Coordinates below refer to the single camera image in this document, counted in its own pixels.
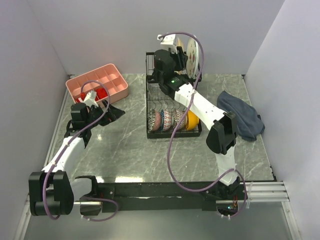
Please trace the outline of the orange bowl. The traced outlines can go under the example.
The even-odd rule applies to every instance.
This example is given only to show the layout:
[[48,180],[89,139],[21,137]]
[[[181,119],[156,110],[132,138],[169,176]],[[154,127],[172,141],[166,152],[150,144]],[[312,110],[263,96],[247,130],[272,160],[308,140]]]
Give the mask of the orange bowl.
[[185,128],[187,131],[193,130],[198,124],[200,119],[191,111],[187,112],[187,122],[185,124]]

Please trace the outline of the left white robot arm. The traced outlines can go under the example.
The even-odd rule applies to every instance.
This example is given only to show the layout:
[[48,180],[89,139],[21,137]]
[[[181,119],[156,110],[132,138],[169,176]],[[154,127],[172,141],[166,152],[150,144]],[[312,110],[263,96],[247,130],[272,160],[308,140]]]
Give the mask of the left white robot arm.
[[32,172],[29,176],[29,209],[32,216],[49,216],[56,220],[62,215],[69,215],[75,201],[105,201],[95,176],[78,176],[73,182],[68,176],[86,149],[92,128],[107,126],[125,114],[124,110],[110,105],[106,100],[102,103],[105,109],[88,106],[84,102],[70,107],[71,119],[66,125],[61,147],[41,171]]

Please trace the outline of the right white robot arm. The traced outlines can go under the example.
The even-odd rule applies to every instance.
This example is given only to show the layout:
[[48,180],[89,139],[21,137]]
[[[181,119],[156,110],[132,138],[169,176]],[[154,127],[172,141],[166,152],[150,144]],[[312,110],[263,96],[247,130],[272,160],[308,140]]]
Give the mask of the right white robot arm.
[[237,192],[235,145],[237,138],[237,117],[233,112],[218,108],[196,90],[196,83],[177,72],[183,70],[188,60],[187,55],[178,48],[176,53],[159,49],[153,53],[152,78],[160,90],[172,100],[186,107],[207,127],[207,147],[215,154],[218,166],[220,196],[231,199]]

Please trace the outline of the red patterned small bowl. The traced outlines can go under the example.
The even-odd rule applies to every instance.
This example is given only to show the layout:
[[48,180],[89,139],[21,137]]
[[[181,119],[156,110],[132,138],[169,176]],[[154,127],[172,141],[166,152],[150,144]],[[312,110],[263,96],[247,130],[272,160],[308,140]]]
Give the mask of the red patterned small bowl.
[[177,126],[177,130],[180,131],[186,127],[187,124],[187,117],[183,117],[184,111],[182,110],[174,110],[172,117],[173,117],[173,126]]

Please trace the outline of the white watermelon plate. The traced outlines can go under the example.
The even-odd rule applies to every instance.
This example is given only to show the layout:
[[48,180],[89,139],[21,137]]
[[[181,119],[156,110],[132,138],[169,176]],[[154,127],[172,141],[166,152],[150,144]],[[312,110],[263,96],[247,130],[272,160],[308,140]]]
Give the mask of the white watermelon plate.
[[189,38],[186,48],[188,60],[186,62],[186,71],[190,78],[193,78],[197,72],[199,64],[200,48],[199,44],[193,38]]

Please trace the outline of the beige bird plate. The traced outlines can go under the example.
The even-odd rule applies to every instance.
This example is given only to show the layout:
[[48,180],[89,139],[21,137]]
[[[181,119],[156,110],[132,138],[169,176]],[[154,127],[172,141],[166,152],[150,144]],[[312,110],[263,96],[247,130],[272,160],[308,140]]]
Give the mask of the beige bird plate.
[[[182,47],[183,49],[183,52],[184,52],[184,44],[183,44],[183,41],[178,37],[177,38],[177,43],[176,43],[176,47],[177,46],[180,46]],[[181,75],[183,73],[184,70],[179,70],[179,71],[176,71],[177,74]]]

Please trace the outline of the grey patterned bowl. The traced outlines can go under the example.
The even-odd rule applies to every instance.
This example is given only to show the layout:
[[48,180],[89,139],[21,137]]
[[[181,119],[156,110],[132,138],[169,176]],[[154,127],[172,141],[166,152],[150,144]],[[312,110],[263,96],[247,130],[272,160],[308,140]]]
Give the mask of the grey patterned bowl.
[[157,131],[161,126],[161,114],[156,110],[151,110],[148,117],[148,130],[150,132]]

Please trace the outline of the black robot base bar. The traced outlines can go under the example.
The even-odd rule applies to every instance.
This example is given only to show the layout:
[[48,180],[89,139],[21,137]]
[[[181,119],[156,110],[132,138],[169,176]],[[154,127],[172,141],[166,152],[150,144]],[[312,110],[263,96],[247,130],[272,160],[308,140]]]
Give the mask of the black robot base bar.
[[238,204],[248,195],[240,180],[230,186],[218,182],[213,187],[190,192],[174,182],[98,183],[98,194],[82,197],[79,209],[84,216],[120,211],[193,210],[216,211],[218,202]]

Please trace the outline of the blue triangle pattern bowl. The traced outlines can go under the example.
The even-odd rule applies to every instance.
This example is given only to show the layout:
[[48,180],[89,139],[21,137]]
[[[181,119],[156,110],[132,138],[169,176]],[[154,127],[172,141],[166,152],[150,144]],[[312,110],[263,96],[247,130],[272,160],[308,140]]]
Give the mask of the blue triangle pattern bowl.
[[162,109],[160,111],[160,116],[161,116],[161,126],[160,126],[160,131],[161,132],[166,132],[168,131],[171,126],[173,125],[173,117],[172,113],[170,111]]

